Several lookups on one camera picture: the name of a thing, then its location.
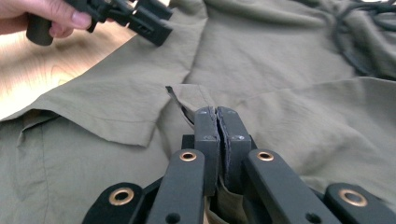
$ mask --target gray cloth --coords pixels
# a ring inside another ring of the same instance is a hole
[[[339,54],[334,15],[349,3],[172,2],[162,47],[134,38],[0,123],[0,223],[79,223],[105,188],[163,175],[192,133],[165,86],[190,113],[236,110],[308,186],[358,184],[396,211],[396,84],[357,77]],[[370,49],[360,56],[394,76],[394,35],[359,11],[346,23]],[[246,222],[226,205],[213,222]]]

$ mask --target wrinkled fabric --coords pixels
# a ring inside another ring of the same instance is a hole
[[[396,211],[396,84],[359,77],[335,46],[335,17],[350,3],[172,2],[162,47],[133,38],[0,123],[0,222],[79,223],[105,188],[145,187],[208,105],[237,111],[258,148],[309,187],[357,184]],[[354,53],[394,76],[394,34],[362,11],[346,23]],[[219,195],[209,220],[246,223],[241,197],[221,185]]]

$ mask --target wooden table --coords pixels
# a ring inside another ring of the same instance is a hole
[[[49,47],[33,44],[24,32],[0,35],[0,119],[80,76],[133,36],[115,22],[98,24],[92,34],[75,31]]]

